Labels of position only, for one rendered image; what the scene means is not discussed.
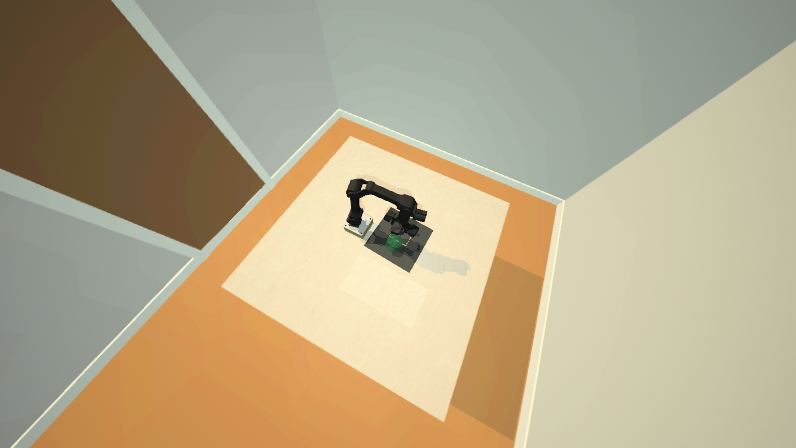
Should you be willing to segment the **green glass bottle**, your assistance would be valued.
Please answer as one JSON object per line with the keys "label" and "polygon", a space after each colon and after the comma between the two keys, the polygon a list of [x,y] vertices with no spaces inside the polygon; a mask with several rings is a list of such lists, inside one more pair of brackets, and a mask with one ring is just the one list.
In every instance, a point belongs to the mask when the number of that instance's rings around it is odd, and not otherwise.
{"label": "green glass bottle", "polygon": [[397,253],[401,250],[403,243],[403,238],[400,235],[391,234],[388,236],[385,246],[389,252]]}

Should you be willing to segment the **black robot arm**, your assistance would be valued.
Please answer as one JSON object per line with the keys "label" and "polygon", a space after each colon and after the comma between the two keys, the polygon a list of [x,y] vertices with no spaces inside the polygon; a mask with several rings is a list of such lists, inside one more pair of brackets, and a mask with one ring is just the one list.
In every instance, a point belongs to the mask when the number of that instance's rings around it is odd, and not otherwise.
{"label": "black robot arm", "polygon": [[[365,189],[361,190],[362,185],[366,184]],[[351,179],[346,190],[346,195],[350,198],[351,209],[346,219],[346,222],[349,223],[349,226],[359,227],[362,220],[363,208],[360,208],[360,199],[366,195],[374,195],[378,198],[381,198],[385,201],[388,201],[394,204],[399,211],[399,217],[402,219],[409,219],[409,217],[413,217],[413,220],[417,220],[420,222],[425,222],[427,211],[417,209],[418,203],[415,201],[415,198],[406,194],[397,194],[393,191],[390,191],[382,186],[377,185],[373,181],[366,181],[363,178],[359,179]],[[395,219],[392,227],[391,233],[395,235],[403,235],[405,232],[405,224],[404,222],[399,222]]]}

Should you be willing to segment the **dark grey flat mat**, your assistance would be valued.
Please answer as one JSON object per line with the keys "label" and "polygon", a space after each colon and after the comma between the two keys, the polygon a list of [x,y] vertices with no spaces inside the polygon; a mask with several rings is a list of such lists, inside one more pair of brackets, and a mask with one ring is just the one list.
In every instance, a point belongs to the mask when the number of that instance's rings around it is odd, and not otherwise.
{"label": "dark grey flat mat", "polygon": [[392,234],[391,221],[392,219],[387,222],[383,218],[364,246],[410,273],[434,230],[409,218],[408,223],[419,227],[419,231],[414,237],[408,235],[408,232],[400,235],[404,241],[403,246],[399,252],[392,253],[385,246],[388,236]]}

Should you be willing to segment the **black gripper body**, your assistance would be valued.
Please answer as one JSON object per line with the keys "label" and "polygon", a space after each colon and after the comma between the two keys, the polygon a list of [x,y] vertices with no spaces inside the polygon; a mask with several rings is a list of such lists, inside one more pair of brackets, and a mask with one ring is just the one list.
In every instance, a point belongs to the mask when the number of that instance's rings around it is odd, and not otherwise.
{"label": "black gripper body", "polygon": [[402,218],[399,217],[399,214],[398,214],[398,217],[396,218],[396,217],[394,217],[395,215],[396,215],[396,213],[394,213],[392,211],[388,211],[388,213],[384,216],[384,220],[387,221],[387,222],[390,222],[390,220],[392,219],[392,221],[391,221],[392,224],[394,223],[395,219],[397,219],[399,222],[401,222],[401,221],[404,222],[405,231],[408,232],[408,235],[410,235],[411,237],[414,237],[416,235],[416,233],[419,231],[419,227],[417,227],[414,224],[411,225],[410,223],[408,223],[409,219],[406,219],[406,220],[402,219]]}

